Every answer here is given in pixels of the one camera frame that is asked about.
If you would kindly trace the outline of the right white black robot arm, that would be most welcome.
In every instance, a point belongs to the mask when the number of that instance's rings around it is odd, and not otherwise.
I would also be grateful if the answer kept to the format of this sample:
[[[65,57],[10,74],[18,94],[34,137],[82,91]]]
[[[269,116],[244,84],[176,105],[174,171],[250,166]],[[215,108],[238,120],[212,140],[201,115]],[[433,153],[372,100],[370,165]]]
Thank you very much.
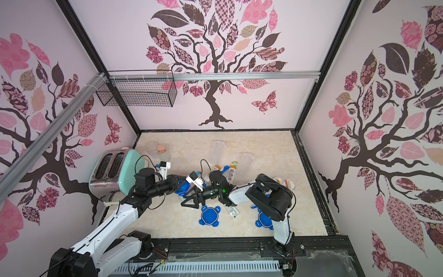
[[[198,209],[205,206],[208,199],[217,199],[226,207],[250,202],[271,220],[274,240],[280,245],[290,242],[293,232],[289,213],[296,203],[293,191],[265,174],[259,174],[254,181],[240,187],[229,183],[219,170],[210,172],[209,179],[211,183],[202,187],[197,173],[189,175],[186,181],[194,186],[189,190],[191,194],[184,197],[181,206]]]

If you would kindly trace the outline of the blue lid container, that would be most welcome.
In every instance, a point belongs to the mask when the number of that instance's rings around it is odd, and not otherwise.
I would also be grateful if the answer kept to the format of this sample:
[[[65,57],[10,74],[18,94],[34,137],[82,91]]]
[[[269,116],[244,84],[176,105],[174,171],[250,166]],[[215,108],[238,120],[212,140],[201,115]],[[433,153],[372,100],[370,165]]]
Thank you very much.
[[[190,189],[190,184],[187,181],[179,183],[179,188],[175,191],[175,194],[179,197],[185,197]]]
[[[249,153],[243,153],[238,161],[236,176],[246,178],[255,162],[255,157]]]
[[[213,143],[213,149],[210,154],[209,163],[211,165],[220,165],[220,162],[224,156],[226,150],[226,144],[222,141],[215,141]]]

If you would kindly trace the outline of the clear comb packet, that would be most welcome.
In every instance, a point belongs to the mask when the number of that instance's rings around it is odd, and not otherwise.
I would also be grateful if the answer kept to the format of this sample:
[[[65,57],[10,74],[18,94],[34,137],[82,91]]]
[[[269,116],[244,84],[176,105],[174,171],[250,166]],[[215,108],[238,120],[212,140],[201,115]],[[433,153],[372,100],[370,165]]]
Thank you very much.
[[[231,219],[234,219],[239,215],[239,211],[235,207],[226,207],[226,210]]]

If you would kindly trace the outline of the detached blue container lid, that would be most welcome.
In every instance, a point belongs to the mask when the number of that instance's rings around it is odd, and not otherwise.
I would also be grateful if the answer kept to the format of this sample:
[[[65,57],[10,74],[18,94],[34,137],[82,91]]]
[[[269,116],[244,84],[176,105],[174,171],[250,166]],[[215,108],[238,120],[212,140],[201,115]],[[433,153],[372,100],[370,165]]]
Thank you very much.
[[[258,207],[256,209],[258,211],[257,220],[255,221],[256,227],[273,230],[272,220],[269,217],[267,217],[265,213],[262,210],[260,210]]]

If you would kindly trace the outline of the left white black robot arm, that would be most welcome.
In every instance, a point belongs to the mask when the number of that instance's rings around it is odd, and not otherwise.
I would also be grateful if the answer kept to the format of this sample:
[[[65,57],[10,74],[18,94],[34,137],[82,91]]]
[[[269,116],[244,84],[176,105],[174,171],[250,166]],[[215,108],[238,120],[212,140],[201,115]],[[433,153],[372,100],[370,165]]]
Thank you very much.
[[[117,210],[84,239],[71,248],[53,254],[47,277],[107,277],[129,259],[150,257],[153,244],[147,233],[135,231],[120,238],[123,231],[149,209],[152,199],[174,193],[185,182],[180,175],[160,177],[153,168],[135,175],[135,183]]]

